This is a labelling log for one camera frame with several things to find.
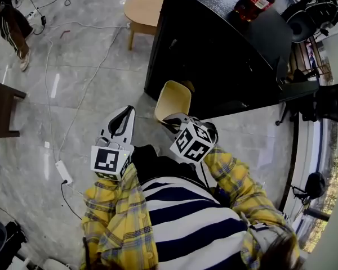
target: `round wooden table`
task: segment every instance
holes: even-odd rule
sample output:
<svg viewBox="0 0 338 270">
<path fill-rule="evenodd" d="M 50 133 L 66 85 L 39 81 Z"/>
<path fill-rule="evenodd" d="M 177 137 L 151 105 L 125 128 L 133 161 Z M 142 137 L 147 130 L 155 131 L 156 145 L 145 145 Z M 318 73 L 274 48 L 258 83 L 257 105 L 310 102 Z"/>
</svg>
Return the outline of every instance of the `round wooden table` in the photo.
<svg viewBox="0 0 338 270">
<path fill-rule="evenodd" d="M 164 0 L 128 0 L 124 14 L 131 21 L 129 50 L 132 49 L 134 33 L 155 35 Z"/>
</svg>

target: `black cabinet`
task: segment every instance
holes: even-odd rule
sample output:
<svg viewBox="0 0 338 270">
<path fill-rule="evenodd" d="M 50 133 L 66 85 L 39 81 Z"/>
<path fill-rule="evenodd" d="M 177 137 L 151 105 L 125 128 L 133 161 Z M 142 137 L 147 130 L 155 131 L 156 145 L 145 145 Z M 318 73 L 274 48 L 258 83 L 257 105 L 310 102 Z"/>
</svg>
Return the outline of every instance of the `black cabinet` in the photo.
<svg viewBox="0 0 338 270">
<path fill-rule="evenodd" d="M 194 87 L 190 115 L 200 119 L 277 104 L 287 74 L 291 29 L 274 9 L 240 21 L 238 0 L 164 0 L 145 91 L 165 82 Z"/>
</svg>

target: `power adapter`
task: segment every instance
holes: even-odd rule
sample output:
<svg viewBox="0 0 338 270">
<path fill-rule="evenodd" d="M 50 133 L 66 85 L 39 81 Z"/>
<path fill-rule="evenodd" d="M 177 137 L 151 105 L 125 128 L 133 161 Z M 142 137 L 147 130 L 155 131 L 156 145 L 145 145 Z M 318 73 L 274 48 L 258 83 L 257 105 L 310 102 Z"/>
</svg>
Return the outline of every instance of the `power adapter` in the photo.
<svg viewBox="0 0 338 270">
<path fill-rule="evenodd" d="M 45 18 L 45 15 L 44 16 L 41 16 L 41 25 L 43 25 L 45 27 L 46 25 L 46 18 Z"/>
</svg>

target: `power strip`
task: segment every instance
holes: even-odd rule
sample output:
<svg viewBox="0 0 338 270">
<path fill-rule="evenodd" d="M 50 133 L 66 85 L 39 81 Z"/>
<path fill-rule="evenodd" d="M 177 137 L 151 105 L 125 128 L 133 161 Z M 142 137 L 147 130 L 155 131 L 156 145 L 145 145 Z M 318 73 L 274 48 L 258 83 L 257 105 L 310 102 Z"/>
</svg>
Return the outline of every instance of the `power strip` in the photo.
<svg viewBox="0 0 338 270">
<path fill-rule="evenodd" d="M 39 14 L 38 10 L 34 10 L 33 12 L 30 12 L 30 14 L 28 15 L 28 17 L 26 17 L 27 21 L 30 22 L 31 20 L 33 20 L 37 15 Z"/>
</svg>

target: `black and white marker cube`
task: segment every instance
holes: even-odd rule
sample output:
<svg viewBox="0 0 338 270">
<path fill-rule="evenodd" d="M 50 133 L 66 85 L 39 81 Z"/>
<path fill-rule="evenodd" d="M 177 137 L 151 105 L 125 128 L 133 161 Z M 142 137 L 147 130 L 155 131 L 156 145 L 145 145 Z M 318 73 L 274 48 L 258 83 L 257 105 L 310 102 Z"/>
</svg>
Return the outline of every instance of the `black and white marker cube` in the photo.
<svg viewBox="0 0 338 270">
<path fill-rule="evenodd" d="M 189 122 L 170 150 L 188 162 L 200 163 L 213 147 L 207 128 Z"/>
<path fill-rule="evenodd" d="M 120 181 L 130 164 L 130 151 L 91 146 L 90 168 L 100 178 Z"/>
</svg>

